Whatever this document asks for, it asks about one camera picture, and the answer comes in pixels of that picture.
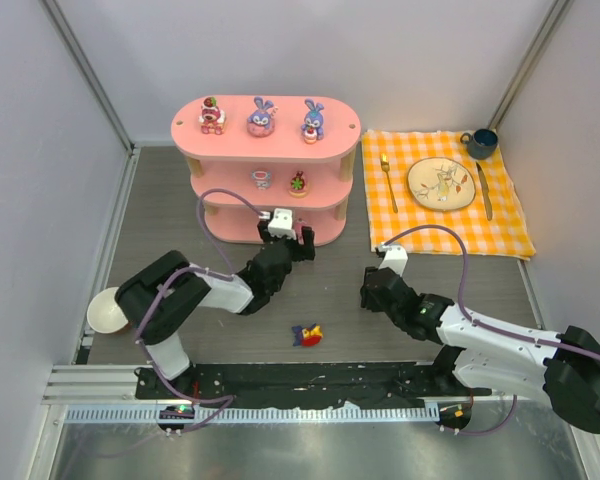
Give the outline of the white ceramic bowl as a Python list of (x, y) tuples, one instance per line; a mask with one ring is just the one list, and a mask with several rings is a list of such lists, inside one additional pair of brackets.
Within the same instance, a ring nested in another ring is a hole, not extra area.
[(117, 334), (130, 326), (123, 311), (115, 301), (117, 287), (99, 292), (87, 308), (87, 323), (99, 334)]

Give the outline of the yellow white checkered cloth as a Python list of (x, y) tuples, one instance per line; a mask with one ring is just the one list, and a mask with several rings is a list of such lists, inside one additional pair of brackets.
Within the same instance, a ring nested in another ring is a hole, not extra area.
[[(369, 130), (361, 140), (364, 190), (372, 247), (395, 235), (424, 224), (450, 228), (463, 240), (467, 251), (475, 255), (491, 255), (530, 259), (536, 249), (527, 230), (526, 218), (516, 195), (500, 150), (487, 160), (476, 162), (460, 142), (461, 131), (388, 132)], [(390, 176), (398, 212), (394, 213), (381, 170), (380, 155), (390, 163)], [(466, 167), (474, 178), (476, 196), (471, 205), (457, 211), (432, 211), (418, 205), (406, 186), (406, 174), (417, 161), (429, 157), (446, 157)], [(493, 219), (485, 214), (476, 164), (483, 168), (493, 206)]]

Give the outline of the gold fork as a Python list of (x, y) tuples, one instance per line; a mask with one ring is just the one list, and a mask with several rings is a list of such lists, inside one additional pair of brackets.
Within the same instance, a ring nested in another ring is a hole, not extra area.
[(391, 199), (392, 211), (394, 213), (397, 213), (398, 206), (397, 206), (393, 186), (391, 183), (390, 163), (389, 163), (388, 157), (385, 153), (382, 153), (380, 155), (380, 164), (381, 164), (381, 170), (383, 171), (383, 173), (385, 174), (385, 177), (386, 177), (387, 187), (388, 187), (388, 191), (389, 191), (389, 195), (390, 195), (390, 199)]

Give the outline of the white pink toy middle shelf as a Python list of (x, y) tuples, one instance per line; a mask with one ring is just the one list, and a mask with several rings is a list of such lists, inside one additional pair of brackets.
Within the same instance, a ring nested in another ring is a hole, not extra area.
[(251, 172), (251, 179), (259, 190), (266, 190), (272, 183), (272, 172), (269, 170), (254, 170)]

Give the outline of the purple bunny with cake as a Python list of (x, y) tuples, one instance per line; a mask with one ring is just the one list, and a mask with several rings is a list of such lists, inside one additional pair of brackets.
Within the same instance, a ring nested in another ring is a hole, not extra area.
[(313, 144), (324, 138), (324, 106), (311, 98), (305, 99), (308, 108), (301, 126), (302, 138), (307, 144)]

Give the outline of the pink pig toy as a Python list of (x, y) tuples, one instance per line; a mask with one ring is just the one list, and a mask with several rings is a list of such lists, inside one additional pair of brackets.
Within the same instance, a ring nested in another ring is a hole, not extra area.
[(302, 228), (306, 226), (306, 221), (302, 218), (298, 218), (293, 225), (294, 231), (296, 232), (296, 238), (299, 241), (303, 240)]

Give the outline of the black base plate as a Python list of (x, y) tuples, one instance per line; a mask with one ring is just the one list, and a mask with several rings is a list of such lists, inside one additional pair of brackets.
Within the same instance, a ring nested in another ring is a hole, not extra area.
[(410, 408), (429, 397), (491, 394), (415, 362), (197, 364), (171, 385), (201, 400), (231, 395), (232, 406), (244, 409), (323, 410), (347, 402), (362, 409)]

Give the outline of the pink three-tier wooden shelf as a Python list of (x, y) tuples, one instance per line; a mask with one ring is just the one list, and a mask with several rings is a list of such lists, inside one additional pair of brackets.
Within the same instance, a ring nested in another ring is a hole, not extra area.
[[(222, 135), (203, 134), (198, 117), (206, 98), (183, 106), (171, 123), (176, 147), (186, 157), (193, 191), (204, 198), (208, 227), (218, 239), (232, 243), (260, 240), (254, 207), (293, 211), (313, 228), (317, 245), (336, 240), (346, 224), (348, 197), (361, 124), (352, 107), (328, 97), (313, 97), (324, 106), (324, 138), (307, 144), (301, 126), (308, 112), (301, 96), (260, 96), (278, 107), (275, 131), (256, 138), (247, 132), (247, 118), (256, 110), (255, 96), (217, 95), (227, 124)], [(271, 186), (256, 188), (254, 170), (272, 172)], [(288, 193), (289, 182), (303, 171), (309, 192), (303, 198)]]

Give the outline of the dark blue ceramic mug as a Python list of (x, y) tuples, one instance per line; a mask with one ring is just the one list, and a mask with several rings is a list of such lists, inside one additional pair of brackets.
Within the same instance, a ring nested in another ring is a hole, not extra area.
[(485, 160), (497, 149), (499, 138), (495, 131), (478, 129), (473, 133), (463, 133), (460, 142), (465, 146), (470, 157), (475, 160)]

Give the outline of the gold knife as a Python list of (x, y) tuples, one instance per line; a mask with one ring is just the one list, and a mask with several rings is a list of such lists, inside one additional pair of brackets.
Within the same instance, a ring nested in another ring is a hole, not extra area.
[(485, 175), (485, 172), (479, 163), (476, 164), (477, 173), (481, 185), (482, 198), (484, 202), (484, 209), (486, 218), (488, 221), (493, 219), (493, 206), (489, 195), (489, 184)]

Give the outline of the red yellow bird toy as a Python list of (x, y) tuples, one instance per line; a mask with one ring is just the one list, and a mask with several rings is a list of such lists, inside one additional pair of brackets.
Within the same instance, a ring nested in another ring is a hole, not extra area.
[(317, 345), (323, 338), (321, 326), (318, 324), (309, 327), (293, 326), (291, 331), (294, 335), (294, 347), (312, 347)]

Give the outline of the cream decorated ceramic plate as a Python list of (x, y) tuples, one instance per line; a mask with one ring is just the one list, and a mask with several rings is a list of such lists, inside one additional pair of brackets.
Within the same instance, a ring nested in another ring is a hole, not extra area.
[(414, 163), (406, 174), (413, 200), (432, 211), (457, 211), (471, 205), (476, 186), (470, 171), (446, 157), (429, 157)]

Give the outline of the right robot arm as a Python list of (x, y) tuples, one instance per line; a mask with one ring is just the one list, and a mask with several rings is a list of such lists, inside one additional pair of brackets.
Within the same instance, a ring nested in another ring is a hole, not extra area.
[(600, 343), (588, 331), (528, 329), (483, 316), (416, 293), (389, 268), (365, 269), (361, 306), (384, 313), (415, 340), (440, 345), (434, 363), (443, 378), (534, 400), (571, 426), (600, 434)]

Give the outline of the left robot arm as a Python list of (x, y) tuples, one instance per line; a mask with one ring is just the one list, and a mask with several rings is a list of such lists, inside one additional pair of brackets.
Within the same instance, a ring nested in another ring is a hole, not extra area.
[(136, 341), (158, 378), (177, 389), (193, 373), (179, 329), (197, 308), (251, 315), (281, 290), (294, 262), (315, 258), (315, 233), (302, 224), (289, 235), (275, 236), (269, 222), (259, 222), (264, 244), (240, 271), (220, 274), (171, 250), (118, 287), (114, 301), (133, 325)]

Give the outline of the pink bear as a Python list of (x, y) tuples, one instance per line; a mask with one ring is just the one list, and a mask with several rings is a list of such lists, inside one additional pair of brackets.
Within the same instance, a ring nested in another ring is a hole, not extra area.
[(213, 96), (206, 97), (201, 105), (201, 112), (198, 117), (200, 130), (203, 134), (222, 135), (224, 133), (227, 117)]
[(303, 171), (297, 171), (289, 182), (288, 193), (295, 198), (303, 198), (309, 192), (308, 181)]

